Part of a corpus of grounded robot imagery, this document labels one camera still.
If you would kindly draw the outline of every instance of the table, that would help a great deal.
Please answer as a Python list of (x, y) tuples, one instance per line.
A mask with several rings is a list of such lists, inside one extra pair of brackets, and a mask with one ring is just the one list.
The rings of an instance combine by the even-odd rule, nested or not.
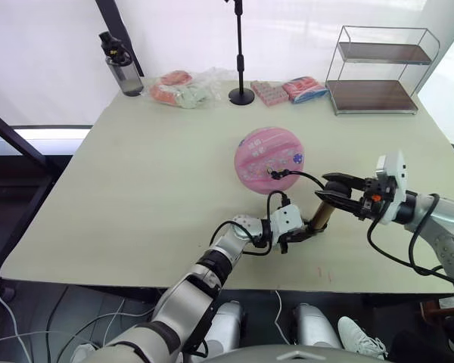
[[(222, 85), (222, 95), (235, 86)], [(454, 151), (415, 98), (417, 115), (335, 116), (328, 97), (266, 107), (183, 110), (117, 95), (96, 122), (14, 251), (6, 279), (69, 284), (167, 287), (203, 254), (213, 230), (236, 214), (264, 216), (266, 196), (246, 189), (233, 159), (239, 141), (263, 126), (291, 130), (317, 177), (375, 174), (378, 156), (400, 149), (409, 189), (454, 199)], [(288, 195), (306, 218), (319, 205), (300, 179)], [(286, 255), (243, 256), (227, 288), (372, 293), (446, 293), (452, 285), (378, 255), (370, 221), (335, 211), (328, 229)], [(411, 234), (391, 224), (374, 241), (407, 259)], [(421, 240), (420, 265), (437, 264)]]

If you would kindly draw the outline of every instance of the plastic bag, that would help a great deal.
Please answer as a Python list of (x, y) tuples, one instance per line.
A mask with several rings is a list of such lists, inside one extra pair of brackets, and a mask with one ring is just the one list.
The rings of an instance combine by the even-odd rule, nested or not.
[(293, 104), (300, 104), (312, 98), (321, 97), (328, 92), (327, 88), (319, 84), (314, 78), (307, 76), (292, 79), (282, 85), (282, 88), (288, 93), (289, 100)]
[(202, 73), (174, 70), (154, 79), (148, 95), (154, 101), (181, 108), (212, 106), (220, 101), (219, 81), (226, 71), (212, 68)]

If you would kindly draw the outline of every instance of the water bottle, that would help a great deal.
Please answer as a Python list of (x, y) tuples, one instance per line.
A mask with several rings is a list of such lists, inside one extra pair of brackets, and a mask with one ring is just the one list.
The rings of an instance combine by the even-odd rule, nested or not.
[(99, 34), (106, 64), (118, 82), (121, 91), (126, 96), (138, 96), (143, 90), (143, 84), (139, 79), (138, 71), (131, 54), (126, 50), (119, 39), (114, 38), (109, 32)]

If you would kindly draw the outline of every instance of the black round base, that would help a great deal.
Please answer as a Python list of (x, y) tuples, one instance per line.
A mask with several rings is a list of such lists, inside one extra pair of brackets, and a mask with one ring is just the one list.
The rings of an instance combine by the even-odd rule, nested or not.
[(232, 89), (229, 92), (229, 99), (233, 104), (237, 104), (239, 106), (244, 106), (245, 104), (250, 104), (252, 101), (254, 101), (254, 98), (256, 96), (254, 95), (254, 92), (252, 92), (248, 88), (244, 88), (244, 93), (239, 92), (239, 88)]

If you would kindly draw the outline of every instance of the microphone stand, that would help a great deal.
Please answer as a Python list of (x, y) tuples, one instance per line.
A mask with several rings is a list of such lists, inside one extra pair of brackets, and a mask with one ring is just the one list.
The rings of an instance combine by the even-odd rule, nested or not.
[(254, 101), (255, 95), (248, 88), (244, 88), (244, 55), (242, 54), (242, 34), (241, 34), (241, 15), (242, 0), (235, 0), (235, 15), (237, 16), (237, 71), (239, 72), (239, 88), (232, 89), (229, 92), (229, 99), (233, 104), (244, 106)]

